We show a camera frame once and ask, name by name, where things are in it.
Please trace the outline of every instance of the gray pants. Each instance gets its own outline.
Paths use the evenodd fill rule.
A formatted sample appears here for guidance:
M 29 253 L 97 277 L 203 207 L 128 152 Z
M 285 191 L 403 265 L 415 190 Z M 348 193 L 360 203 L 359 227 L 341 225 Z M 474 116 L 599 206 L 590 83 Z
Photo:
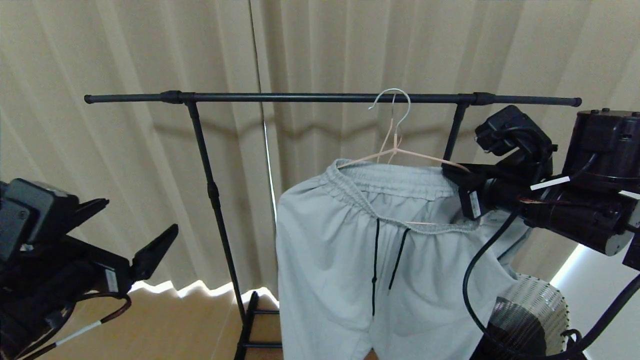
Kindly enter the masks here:
M 362 360 L 371 348 L 382 360 L 468 359 L 482 333 L 462 300 L 463 274 L 508 214 L 463 218 L 457 186 L 440 168 L 339 170 L 346 161 L 278 203 L 285 359 Z M 474 268 L 469 296 L 485 323 L 515 283 L 512 245 L 529 233 L 517 220 Z

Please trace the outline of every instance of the black drawstring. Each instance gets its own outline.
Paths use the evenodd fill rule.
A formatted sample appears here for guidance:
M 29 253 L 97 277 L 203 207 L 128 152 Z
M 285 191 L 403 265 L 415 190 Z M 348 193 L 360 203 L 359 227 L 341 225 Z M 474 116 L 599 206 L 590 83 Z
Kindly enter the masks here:
M 373 283 L 373 292 L 371 293 L 371 306 L 373 310 L 371 311 L 371 316 L 375 316 L 376 314 L 376 281 L 378 281 L 378 237 L 380 236 L 380 219 L 376 219 L 376 249 L 373 255 L 373 278 L 371 279 L 371 283 Z
M 402 249 L 404 247 L 404 241 L 406 240 L 406 234 L 409 232 L 409 229 L 404 231 L 402 234 L 402 242 L 400 243 L 400 250 L 398 250 L 398 257 L 396 258 L 396 265 L 394 266 L 394 272 L 391 274 L 391 281 L 389 282 L 389 290 L 391 290 L 391 286 L 394 284 L 394 279 L 396 278 L 396 270 L 398 270 L 398 264 L 400 263 L 400 255 L 402 255 Z

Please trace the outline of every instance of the floor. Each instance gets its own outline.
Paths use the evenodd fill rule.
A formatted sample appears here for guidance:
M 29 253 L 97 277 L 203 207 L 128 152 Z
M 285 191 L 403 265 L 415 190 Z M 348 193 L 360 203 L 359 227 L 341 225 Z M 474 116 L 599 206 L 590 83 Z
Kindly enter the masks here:
M 111 322 L 55 348 L 45 360 L 96 359 L 215 359 L 231 360 L 242 329 L 232 294 L 210 297 L 195 289 L 180 298 L 176 291 L 154 294 L 140 289 L 131 293 L 133 306 Z M 109 314 L 120 306 L 113 299 L 93 299 L 78 304 L 68 324 L 55 340 Z M 268 297 L 260 308 L 274 309 Z M 274 315 L 256 316 L 252 340 L 280 341 L 280 322 Z M 280 349 L 249 349 L 246 360 L 279 360 Z M 366 360 L 375 360 L 371 353 Z

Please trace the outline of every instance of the beige curtain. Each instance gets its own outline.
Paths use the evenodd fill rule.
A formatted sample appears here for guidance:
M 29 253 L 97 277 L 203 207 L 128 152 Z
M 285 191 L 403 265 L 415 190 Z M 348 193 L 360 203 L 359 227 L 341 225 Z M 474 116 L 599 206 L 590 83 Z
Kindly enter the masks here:
M 202 279 L 215 288 L 228 272 L 185 107 L 89 106 L 84 94 L 400 87 L 581 96 L 582 109 L 638 110 L 639 10 L 635 0 L 2 2 L 0 176 L 111 199 L 76 234 L 124 256 L 178 223 L 179 239 L 151 282 L 181 288 Z M 380 148 L 390 105 L 367 107 L 200 105 L 244 290 L 276 288 L 273 201 L 335 158 Z M 472 135 L 500 107 L 467 111 L 453 160 L 497 161 Z M 521 109 L 560 145 L 560 170 L 577 109 Z M 453 111 L 413 106 L 403 147 L 441 155 Z M 515 265 L 548 280 L 574 246 L 537 231 Z

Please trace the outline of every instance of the clothing rack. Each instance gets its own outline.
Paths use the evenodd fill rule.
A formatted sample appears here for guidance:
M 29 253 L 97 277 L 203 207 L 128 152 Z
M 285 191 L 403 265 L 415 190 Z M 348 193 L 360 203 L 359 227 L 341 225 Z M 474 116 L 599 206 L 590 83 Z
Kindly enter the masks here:
M 166 102 L 168 104 L 184 104 L 189 110 L 189 116 L 193 123 L 200 159 L 207 178 L 207 193 L 211 201 L 222 246 L 227 259 L 229 276 L 234 288 L 234 295 L 238 304 L 243 328 L 237 344 L 235 360 L 244 360 L 248 348 L 282 348 L 282 343 L 251 341 L 251 330 L 255 315 L 279 315 L 278 310 L 258 309 L 258 293 L 254 291 L 247 308 L 240 294 L 236 267 L 234 265 L 229 239 L 225 228 L 225 221 L 220 206 L 220 192 L 213 179 L 211 164 L 207 153 L 207 146 L 200 124 L 198 102 L 373 102 L 378 94 L 310 94 L 310 93 L 195 93 L 171 90 L 160 94 L 130 94 L 130 95 L 85 95 L 87 104 L 96 102 Z M 460 125 L 465 117 L 465 111 L 469 106 L 484 106 L 490 104 L 540 104 L 540 105 L 564 105 L 578 107 L 582 104 L 579 97 L 538 97 L 538 96 L 512 96 L 495 95 L 486 92 L 474 92 L 473 94 L 409 94 L 413 104 L 457 104 L 453 116 L 453 124 L 449 132 L 447 147 L 443 159 L 450 160 L 455 146 Z M 380 96 L 378 102 L 407 102 L 403 96 L 394 100 L 394 94 Z

